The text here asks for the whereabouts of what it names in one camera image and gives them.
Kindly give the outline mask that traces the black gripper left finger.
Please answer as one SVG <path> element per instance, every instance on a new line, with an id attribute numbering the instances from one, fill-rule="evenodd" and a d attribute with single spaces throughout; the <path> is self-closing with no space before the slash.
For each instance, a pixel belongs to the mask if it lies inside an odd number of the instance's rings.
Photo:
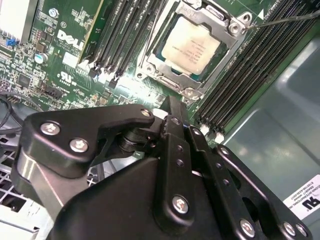
<path id="1" fill-rule="evenodd" d="M 140 104 L 37 112 L 23 122 L 11 180 L 55 221 L 76 195 L 140 160 L 157 160 L 152 214 L 161 230 L 196 217 L 186 105 L 167 97 L 164 117 Z"/>

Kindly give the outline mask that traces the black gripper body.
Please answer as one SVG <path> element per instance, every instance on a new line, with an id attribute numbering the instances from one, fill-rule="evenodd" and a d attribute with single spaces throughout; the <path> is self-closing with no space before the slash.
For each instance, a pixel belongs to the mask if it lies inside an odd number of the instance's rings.
<path id="1" fill-rule="evenodd" d="M 163 232 L 153 217 L 158 161 L 139 160 L 74 196 L 58 214 L 50 240 L 221 240 L 200 176 L 193 174 L 196 215 L 181 235 Z"/>

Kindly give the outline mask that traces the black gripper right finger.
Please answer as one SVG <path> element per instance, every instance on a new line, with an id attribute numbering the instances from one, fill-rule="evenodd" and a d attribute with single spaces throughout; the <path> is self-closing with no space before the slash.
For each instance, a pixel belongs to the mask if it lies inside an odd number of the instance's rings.
<path id="1" fill-rule="evenodd" d="M 311 240 L 308 227 L 226 146 L 210 148 L 186 128 L 192 166 L 202 174 L 224 240 Z"/>

